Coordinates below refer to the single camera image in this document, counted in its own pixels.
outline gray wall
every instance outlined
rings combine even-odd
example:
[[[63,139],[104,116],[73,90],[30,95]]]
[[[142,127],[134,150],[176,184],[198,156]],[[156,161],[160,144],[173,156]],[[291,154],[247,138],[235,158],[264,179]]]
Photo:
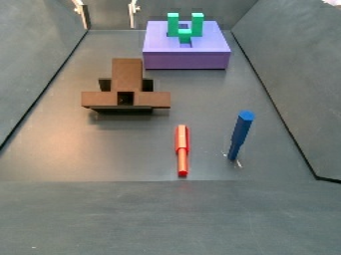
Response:
[[[86,30],[67,0],[0,0],[0,145]]]
[[[182,18],[190,13],[205,13],[229,30],[259,0],[138,0],[138,29],[146,29],[149,20],[165,20],[169,11],[178,11]],[[132,0],[85,0],[90,7],[93,29],[130,29],[129,4]]]
[[[233,28],[318,176],[341,179],[341,12],[260,0]]]

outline block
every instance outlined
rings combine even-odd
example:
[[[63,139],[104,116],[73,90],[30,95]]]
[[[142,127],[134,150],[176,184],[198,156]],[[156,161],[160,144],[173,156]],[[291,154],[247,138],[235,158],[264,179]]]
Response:
[[[181,44],[190,44],[192,29],[178,29],[178,39]]]
[[[190,27],[190,21],[181,22]],[[231,48],[216,21],[204,21],[203,37],[192,37],[188,47],[168,36],[168,21],[148,25],[144,57],[146,69],[227,69]]]
[[[203,36],[204,29],[204,14],[203,13],[192,13],[192,35]]]
[[[98,112],[169,109],[172,93],[154,92],[154,81],[144,79],[142,59],[114,59],[113,78],[100,79],[101,92],[82,92],[82,107]]]
[[[169,13],[169,33],[168,36],[178,36],[178,13]]]

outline gray floor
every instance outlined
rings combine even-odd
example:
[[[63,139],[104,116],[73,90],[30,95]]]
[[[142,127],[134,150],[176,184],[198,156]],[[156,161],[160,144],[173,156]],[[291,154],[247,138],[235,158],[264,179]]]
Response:
[[[142,31],[92,31],[0,156],[3,254],[340,254],[340,185],[316,181],[231,37],[228,71],[152,71],[172,109],[102,116],[81,107]],[[240,154],[224,153],[241,109]],[[177,180],[173,132],[192,130]]]
[[[81,107],[98,91],[112,59],[142,56],[145,31],[92,31],[38,107],[2,151],[3,180],[177,180],[174,129],[190,128],[190,180],[314,179],[271,100],[227,32],[227,71],[148,71],[172,109],[152,116],[104,116]],[[237,114],[256,113],[240,167],[227,160]]]
[[[339,255],[340,185],[0,183],[2,254]]]

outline white object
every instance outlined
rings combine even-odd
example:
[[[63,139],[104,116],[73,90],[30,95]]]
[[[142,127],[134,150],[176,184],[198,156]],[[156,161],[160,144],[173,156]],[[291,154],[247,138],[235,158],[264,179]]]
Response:
[[[136,28],[134,15],[137,14],[138,11],[142,10],[142,7],[137,5],[137,2],[138,0],[133,0],[133,2],[129,4],[132,28]]]

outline wooden block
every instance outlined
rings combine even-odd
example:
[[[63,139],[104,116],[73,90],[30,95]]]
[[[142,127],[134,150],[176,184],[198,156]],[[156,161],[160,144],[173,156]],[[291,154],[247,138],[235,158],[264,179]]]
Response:
[[[170,92],[140,92],[136,96],[136,106],[152,106],[169,109],[172,107]]]
[[[142,90],[144,88],[144,60],[113,60],[113,91]]]
[[[82,106],[90,108],[94,106],[117,106],[117,92],[82,92]]]

